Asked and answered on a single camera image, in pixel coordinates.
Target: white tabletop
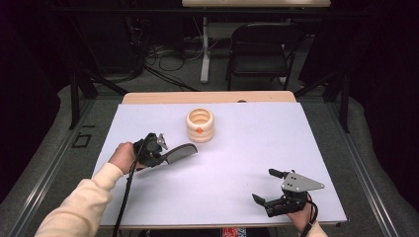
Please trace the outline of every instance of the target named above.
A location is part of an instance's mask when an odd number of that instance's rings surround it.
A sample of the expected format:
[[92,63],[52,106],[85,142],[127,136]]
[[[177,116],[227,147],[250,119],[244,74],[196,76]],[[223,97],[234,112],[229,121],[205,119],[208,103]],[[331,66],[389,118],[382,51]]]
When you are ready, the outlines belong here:
[[[197,143],[198,153],[172,165],[134,174],[121,228],[274,226],[286,216],[268,217],[252,198],[279,198],[282,179],[268,170],[295,170],[325,185],[310,192],[322,222],[346,221],[300,103],[214,103],[120,105],[95,172],[123,141],[164,133],[169,149],[190,143],[186,114],[198,107],[215,117],[215,136]],[[101,225],[115,225],[126,179],[112,190]]]
[[329,7],[330,0],[183,0],[184,7]]

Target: black curtain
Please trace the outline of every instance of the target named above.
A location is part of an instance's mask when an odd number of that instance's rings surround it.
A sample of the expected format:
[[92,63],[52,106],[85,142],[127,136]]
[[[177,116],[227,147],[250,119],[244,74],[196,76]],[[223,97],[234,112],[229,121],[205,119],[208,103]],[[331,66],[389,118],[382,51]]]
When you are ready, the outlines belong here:
[[68,70],[38,1],[0,3],[0,201],[31,161],[59,110]]
[[309,84],[341,69],[345,56],[354,53],[352,45],[359,36],[369,39],[367,47],[358,47],[362,50],[346,68],[350,95],[365,109],[380,164],[401,195],[419,210],[415,189],[419,170],[419,2],[334,0],[332,7],[369,9],[375,18],[324,21],[299,79]]

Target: white table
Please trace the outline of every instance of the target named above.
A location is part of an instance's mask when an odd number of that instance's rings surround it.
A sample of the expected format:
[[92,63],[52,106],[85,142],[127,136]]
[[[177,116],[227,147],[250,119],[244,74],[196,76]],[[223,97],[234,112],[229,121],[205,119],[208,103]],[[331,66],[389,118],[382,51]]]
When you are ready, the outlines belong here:
[[[232,103],[238,100],[248,103]],[[305,114],[290,92],[127,94],[95,172],[120,142],[137,141],[148,132],[164,133],[169,149],[191,142],[185,116],[196,107],[213,112],[215,136],[197,143],[198,153],[191,157],[135,173],[121,228],[291,224],[284,215],[268,217],[252,198],[256,194],[271,200],[283,194],[283,180],[270,176],[271,168],[296,170],[324,184],[325,189],[310,192],[319,206],[318,220],[346,221]],[[114,199],[105,210],[102,228],[115,225],[125,188],[126,179],[120,179],[112,190]]]
[[[192,8],[208,8],[208,7],[246,7],[246,8],[260,8],[260,7],[276,7],[276,8],[318,8],[329,7],[330,0],[183,0],[184,7]],[[214,24],[217,29],[215,37],[229,38],[232,31],[237,28],[237,24]],[[209,80],[210,71],[210,51],[209,51],[209,37],[211,37],[210,23],[207,17],[204,17],[203,23],[203,41],[204,41],[204,57],[203,68],[201,71],[201,83],[206,84]]]

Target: black cable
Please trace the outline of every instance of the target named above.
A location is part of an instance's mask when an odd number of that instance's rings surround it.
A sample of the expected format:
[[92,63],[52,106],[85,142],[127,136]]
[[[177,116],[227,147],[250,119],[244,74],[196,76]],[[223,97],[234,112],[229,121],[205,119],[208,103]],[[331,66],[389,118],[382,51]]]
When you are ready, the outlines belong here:
[[129,196],[129,190],[130,190],[130,185],[132,183],[133,173],[135,172],[136,164],[139,162],[139,154],[142,152],[142,148],[145,142],[147,141],[146,140],[142,141],[141,146],[139,147],[138,152],[136,153],[135,161],[132,162],[132,165],[129,168],[129,175],[128,175],[128,178],[126,178],[126,192],[124,193],[124,199],[123,199],[123,203],[121,204],[120,214],[118,215],[117,223],[114,226],[114,234],[113,234],[114,237],[118,236],[118,232],[121,225],[121,220],[123,219],[124,211],[126,209],[126,202]]
[[183,55],[180,55],[179,57],[180,57],[180,59],[181,59],[181,61],[182,61],[182,63],[181,63],[181,65],[180,66],[178,66],[178,67],[176,67],[176,68],[174,68],[174,69],[165,69],[165,68],[163,68],[162,66],[161,66],[161,59],[162,58],[167,58],[167,57],[173,57],[173,55],[171,55],[171,56],[161,56],[160,57],[160,60],[158,60],[158,67],[161,69],[161,70],[163,70],[163,71],[177,71],[177,70],[180,70],[184,65],[185,65],[185,57],[183,56]]
[[153,49],[153,52],[152,52],[152,54],[151,55],[153,55],[151,58],[153,58],[154,59],[154,61],[152,62],[152,63],[150,63],[150,62],[148,62],[147,60],[145,60],[145,63],[146,64],[148,64],[148,65],[150,65],[150,66],[153,66],[155,63],[156,63],[156,61],[157,61],[157,58],[158,58],[158,56],[157,56],[157,51],[156,51],[156,47],[154,47]]
[[317,219],[317,214],[318,214],[317,205],[312,200],[308,200],[307,203],[311,204],[310,220],[308,221],[308,224],[305,226],[304,230],[302,231],[300,237],[306,237],[307,236],[307,234],[310,231],[312,225],[315,223],[315,221]]
[[[159,72],[159,71],[157,71],[157,70],[155,70],[155,69],[153,69],[151,67],[148,67],[148,66],[144,66],[144,69],[146,71],[150,72],[151,74],[153,74],[154,76],[160,78],[161,80],[163,80],[165,82],[168,82],[168,83],[171,83],[171,84],[173,84],[175,86],[178,86],[181,89],[182,88],[186,88],[186,89],[189,89],[191,91],[199,92],[199,90],[197,90],[197,89],[195,89],[193,87],[190,87],[190,86],[186,85],[180,78],[177,78],[177,77],[175,77],[173,75],[170,75],[170,74],[167,74],[167,73],[163,73],[163,72]],[[176,81],[176,80],[174,80],[172,78],[169,78],[168,76],[174,77],[177,80],[180,80],[180,82],[179,81]]]
[[199,45],[198,43],[192,43],[192,41],[193,41],[193,38],[191,38],[190,39],[190,41],[188,42],[188,43],[190,43],[190,44],[192,44],[192,45],[195,45],[195,49],[194,50],[190,50],[190,51],[192,51],[192,53],[189,55],[188,53],[186,53],[186,51],[185,51],[185,59],[187,59],[187,60],[190,60],[190,59],[196,59],[197,57],[195,57],[195,54],[197,54],[197,52],[198,52],[198,49],[199,48],[203,48],[201,45]]

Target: white ring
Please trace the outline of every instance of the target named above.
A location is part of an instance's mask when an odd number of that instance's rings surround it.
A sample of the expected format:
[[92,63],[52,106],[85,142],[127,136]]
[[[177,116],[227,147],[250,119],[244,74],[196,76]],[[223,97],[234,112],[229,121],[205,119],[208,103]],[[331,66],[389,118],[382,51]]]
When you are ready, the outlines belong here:
[[214,118],[212,112],[197,108],[186,115],[188,136],[195,142],[207,142],[214,134]]

